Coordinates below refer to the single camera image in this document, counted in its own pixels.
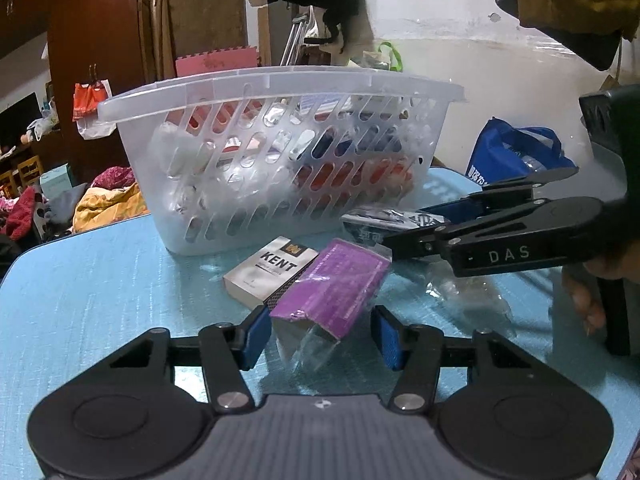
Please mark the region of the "person's right hand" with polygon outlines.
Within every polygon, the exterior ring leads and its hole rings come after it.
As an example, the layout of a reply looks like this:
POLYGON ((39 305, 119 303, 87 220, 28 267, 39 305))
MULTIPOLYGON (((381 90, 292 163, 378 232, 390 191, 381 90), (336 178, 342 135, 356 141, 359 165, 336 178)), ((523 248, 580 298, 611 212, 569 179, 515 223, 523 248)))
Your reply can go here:
MULTIPOLYGON (((639 283, 639 243, 631 244, 619 257, 598 257, 584 264, 586 271, 596 278, 605 280, 625 280, 639 283)), ((562 270, 562 286, 572 298, 577 314, 582 319, 586 334, 593 335, 605 326, 602 304, 594 296, 594 291, 584 281, 570 274, 567 266, 562 270)))

